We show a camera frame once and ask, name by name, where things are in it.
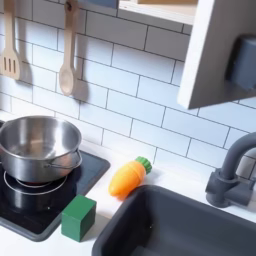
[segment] pot rim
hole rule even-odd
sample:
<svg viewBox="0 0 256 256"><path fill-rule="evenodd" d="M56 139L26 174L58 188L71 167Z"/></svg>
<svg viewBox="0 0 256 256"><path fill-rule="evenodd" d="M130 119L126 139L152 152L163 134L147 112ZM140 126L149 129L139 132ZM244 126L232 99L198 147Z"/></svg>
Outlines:
<svg viewBox="0 0 256 256"><path fill-rule="evenodd" d="M16 157L16 158L19 158L19 159L23 159L23 160L32 160L32 161L50 161L50 160L55 160L57 158L60 158L60 157L63 157L63 156L66 156L70 153L74 153L76 152L77 149L79 149L79 146L81 144L81 141L82 141L82 135L81 135L81 132L80 130L74 125L72 124L71 122L67 121L67 120L64 120L64 119L61 119L61 118L58 118L58 117L52 117L52 116L25 116L25 117L20 117L20 118L15 118L13 120L10 120L10 121L7 121L4 123L4 125L1 127L0 129L0 134L1 132L3 131L3 129L6 129L9 125L11 125L13 122L17 121L17 120L22 120L22 119L36 119L36 118L44 118L44 119L53 119L55 121L58 121L58 122L62 122L62 123L67 123L68 125L72 126L73 129L77 132L78 134L78 142L76 144L76 146L74 146L73 148L71 148L68 152L64 153L64 154L61 154L61 155L58 155L58 156L54 156L54 157L44 157L44 158L40 158L40 157L26 157L26 156L19 156L19 155L16 155L12 152L10 152L9 150L7 150L5 147L3 147L2 143L0 142L0 150L3 150L5 153L13 156L13 157Z"/></svg>

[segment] toy carrot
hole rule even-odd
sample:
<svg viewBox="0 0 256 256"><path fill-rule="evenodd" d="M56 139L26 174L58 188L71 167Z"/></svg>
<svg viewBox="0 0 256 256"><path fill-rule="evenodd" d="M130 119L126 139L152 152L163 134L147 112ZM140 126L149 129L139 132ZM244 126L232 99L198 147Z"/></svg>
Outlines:
<svg viewBox="0 0 256 256"><path fill-rule="evenodd" d="M109 185L109 193L119 199L124 199L132 190L141 184L146 174L152 169L151 163L144 157L138 157L135 161L121 167Z"/></svg>

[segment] wooden spoon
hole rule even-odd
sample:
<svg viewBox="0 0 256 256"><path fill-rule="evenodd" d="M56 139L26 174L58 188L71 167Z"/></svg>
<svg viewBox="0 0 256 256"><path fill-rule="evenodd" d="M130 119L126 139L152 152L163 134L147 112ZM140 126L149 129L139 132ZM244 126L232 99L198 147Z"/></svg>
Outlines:
<svg viewBox="0 0 256 256"><path fill-rule="evenodd" d="M14 0L4 0L5 49L1 56L4 76L20 79L20 60L15 48Z"/></svg>
<svg viewBox="0 0 256 256"><path fill-rule="evenodd" d="M77 9L78 7L76 0L68 0L66 2L66 27L64 31L64 63L59 73L60 88L66 96L72 94L76 83L76 75L74 69L74 52L76 28L75 14L77 12Z"/></svg>

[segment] black stovetop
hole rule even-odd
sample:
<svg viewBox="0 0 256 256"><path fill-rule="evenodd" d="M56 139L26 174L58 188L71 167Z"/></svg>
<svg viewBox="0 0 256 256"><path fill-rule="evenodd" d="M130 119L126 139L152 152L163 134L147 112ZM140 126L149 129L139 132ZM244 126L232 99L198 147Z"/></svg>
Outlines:
<svg viewBox="0 0 256 256"><path fill-rule="evenodd" d="M81 166L67 177L38 187L17 181L0 165L0 225L31 240L45 240L59 225L63 209L77 194L85 195L110 167L99 157L85 152L81 156Z"/></svg>

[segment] green block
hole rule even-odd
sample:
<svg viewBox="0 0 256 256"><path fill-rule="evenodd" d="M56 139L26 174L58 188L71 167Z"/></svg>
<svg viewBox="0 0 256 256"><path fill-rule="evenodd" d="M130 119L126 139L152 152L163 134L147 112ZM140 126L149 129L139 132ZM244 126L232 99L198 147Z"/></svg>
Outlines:
<svg viewBox="0 0 256 256"><path fill-rule="evenodd" d="M96 202L77 195L62 212L61 233L78 242L95 222Z"/></svg>

